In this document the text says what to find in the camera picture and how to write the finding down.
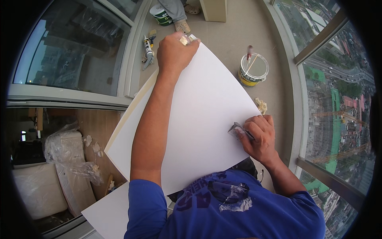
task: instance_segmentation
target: paint can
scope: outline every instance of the paint can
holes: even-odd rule
[[[150,14],[154,16],[154,18],[161,26],[168,26],[173,22],[172,18],[167,14],[162,5],[159,3],[155,4],[150,9]]]
[[[259,54],[257,57],[256,55],[257,53],[252,53],[251,61],[249,63],[247,63],[247,54],[241,59],[238,76],[239,82],[244,86],[255,86],[257,83],[265,81],[267,78],[269,72],[268,62],[262,55]]]

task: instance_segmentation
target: tiled floor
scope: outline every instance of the tiled floor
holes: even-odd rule
[[[199,5],[198,0],[191,0],[187,3]],[[252,99],[258,97],[267,103],[268,111],[274,117],[276,129],[276,150],[282,159],[289,158],[284,154],[283,138],[285,135],[284,116],[287,114],[285,108],[287,102],[284,93],[283,77],[280,69],[280,61],[277,53],[277,47],[273,35],[269,29],[266,16],[262,13],[259,2],[254,0],[228,0],[227,22],[205,21],[203,13],[192,15],[187,13],[187,23],[191,28],[190,34],[200,38],[205,44],[237,77],[240,66],[240,60],[246,53],[248,45],[254,47],[254,52],[265,57],[269,64],[269,74],[266,81],[259,83],[255,87],[245,90]],[[158,43],[165,36],[175,31],[174,26],[159,26],[154,18],[151,20],[149,31],[157,30],[157,37],[154,40],[153,50],[156,52]],[[149,76],[157,69],[158,63],[149,66],[144,72],[141,72],[139,86],[142,87]],[[259,180],[264,169],[264,179],[262,184],[265,188],[274,191],[272,180],[266,169],[257,161],[255,165],[258,168]]]

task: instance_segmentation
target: crocs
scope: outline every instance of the crocs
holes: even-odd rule
[[[186,19],[182,19],[179,21],[174,22],[175,25],[175,30],[176,31],[181,31],[184,34],[187,34],[191,31],[190,27],[188,26]]]
[[[191,14],[198,14],[198,13],[200,13],[200,8],[196,7],[196,6],[192,6],[190,4],[187,4],[185,6],[185,12],[191,13]]]

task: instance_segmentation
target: glass window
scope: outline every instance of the glass window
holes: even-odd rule
[[[340,10],[335,0],[276,0],[275,9],[298,52],[302,51]]]
[[[370,151],[371,96],[367,54],[351,23],[303,62],[309,105],[305,159],[366,194],[375,156]]]
[[[107,0],[134,21],[143,0]]]
[[[55,0],[29,37],[13,83],[117,96],[129,33],[97,2]]]
[[[357,211],[332,189],[304,170],[300,181],[324,213],[325,239],[342,238],[357,217]]]

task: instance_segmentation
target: city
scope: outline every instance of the city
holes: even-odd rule
[[[276,5],[299,51],[340,10],[334,0],[281,0]],[[367,194],[375,162],[369,110],[376,90],[366,51],[351,23],[305,60],[303,69],[309,107],[305,159]],[[342,238],[357,211],[307,172],[302,171],[300,180],[324,212],[325,238]]]

